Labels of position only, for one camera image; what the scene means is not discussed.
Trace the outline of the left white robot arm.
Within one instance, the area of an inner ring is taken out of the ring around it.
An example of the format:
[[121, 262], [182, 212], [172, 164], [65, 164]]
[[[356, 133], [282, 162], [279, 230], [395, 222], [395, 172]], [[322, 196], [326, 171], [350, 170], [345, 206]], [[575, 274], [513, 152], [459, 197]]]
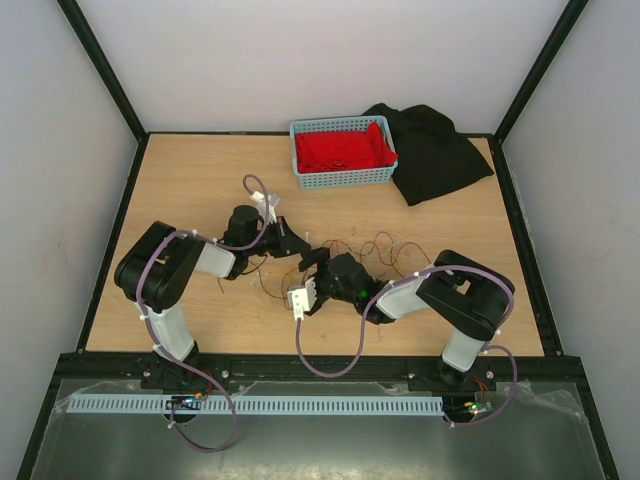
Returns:
[[282, 216], [270, 220], [257, 208], [234, 208], [220, 241], [154, 222], [118, 264], [115, 284], [134, 302], [153, 341], [166, 359], [164, 375], [177, 387], [194, 384], [197, 350], [179, 305], [194, 272], [234, 280], [248, 268], [252, 256], [273, 258], [304, 254], [311, 245]]

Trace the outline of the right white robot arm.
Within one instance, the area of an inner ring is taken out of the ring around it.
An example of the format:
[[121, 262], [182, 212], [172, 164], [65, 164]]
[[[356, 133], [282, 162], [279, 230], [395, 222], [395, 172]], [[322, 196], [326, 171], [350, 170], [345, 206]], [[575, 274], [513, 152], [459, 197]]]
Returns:
[[431, 309], [452, 327], [437, 365], [439, 381], [458, 389], [473, 374], [478, 355], [488, 347], [515, 304], [515, 286], [505, 276], [453, 251], [442, 251], [424, 270], [398, 280], [376, 280], [350, 253], [333, 257], [325, 248], [303, 255], [299, 269], [316, 272], [287, 290], [296, 321], [316, 313], [328, 300], [352, 305], [365, 323], [390, 324], [417, 311]]

